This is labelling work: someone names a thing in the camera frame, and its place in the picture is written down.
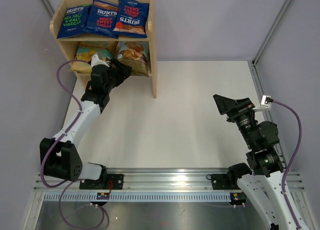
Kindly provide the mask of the light blue cassava chips bag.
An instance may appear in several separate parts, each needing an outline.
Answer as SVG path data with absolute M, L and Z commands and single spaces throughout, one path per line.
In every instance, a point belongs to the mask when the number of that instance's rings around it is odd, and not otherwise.
M 134 76 L 148 77 L 149 43 L 147 41 L 121 41 L 116 59 L 132 68 Z

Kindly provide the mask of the yellow kettle cooked chips bag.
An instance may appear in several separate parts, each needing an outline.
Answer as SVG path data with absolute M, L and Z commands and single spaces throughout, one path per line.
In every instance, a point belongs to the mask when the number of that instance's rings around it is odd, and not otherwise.
M 108 61 L 115 55 L 118 41 L 81 41 L 76 52 L 75 59 L 87 61 L 75 61 L 70 67 L 70 71 L 83 74 L 90 74 L 92 56 L 97 53 L 100 60 Z

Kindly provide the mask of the blue spicy sweet chilli bag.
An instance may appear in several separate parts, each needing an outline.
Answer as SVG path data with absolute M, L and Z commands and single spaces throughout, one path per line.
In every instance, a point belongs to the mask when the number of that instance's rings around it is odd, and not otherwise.
M 119 5 L 106 0 L 93 0 L 87 20 L 82 27 L 85 33 L 118 39 L 113 30 L 116 25 Z

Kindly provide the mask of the blue sea salt vinegar bag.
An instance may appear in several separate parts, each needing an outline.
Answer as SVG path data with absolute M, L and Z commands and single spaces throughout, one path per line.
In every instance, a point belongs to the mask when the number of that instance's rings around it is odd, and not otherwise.
M 56 38 L 65 39 L 82 34 L 90 9 L 90 4 L 69 7 Z

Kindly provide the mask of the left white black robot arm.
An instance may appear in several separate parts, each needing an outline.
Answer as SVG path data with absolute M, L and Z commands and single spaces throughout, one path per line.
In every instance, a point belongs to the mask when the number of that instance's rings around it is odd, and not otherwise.
M 94 54 L 90 61 L 90 79 L 80 99 L 71 97 L 78 109 L 71 120 L 52 138 L 44 138 L 39 145 L 40 178 L 48 188 L 57 188 L 66 182 L 80 181 L 90 189 L 111 187 L 107 168 L 96 163 L 84 163 L 78 146 L 95 119 L 110 101 L 111 91 L 120 86 L 132 73 L 132 68 L 115 58 L 102 60 Z

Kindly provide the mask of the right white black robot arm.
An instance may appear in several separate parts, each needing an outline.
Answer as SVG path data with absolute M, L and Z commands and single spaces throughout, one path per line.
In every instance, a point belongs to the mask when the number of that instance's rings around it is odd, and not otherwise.
M 289 192 L 287 176 L 292 164 L 284 167 L 275 149 L 279 144 L 277 124 L 258 122 L 256 112 L 268 111 L 277 104 L 297 113 L 286 104 L 263 95 L 261 104 L 255 106 L 249 98 L 231 99 L 213 95 L 220 115 L 226 115 L 229 123 L 235 123 L 249 152 L 247 162 L 232 165 L 227 171 L 227 183 L 239 188 L 261 217 L 267 230 L 307 230 L 309 227 L 300 215 Z

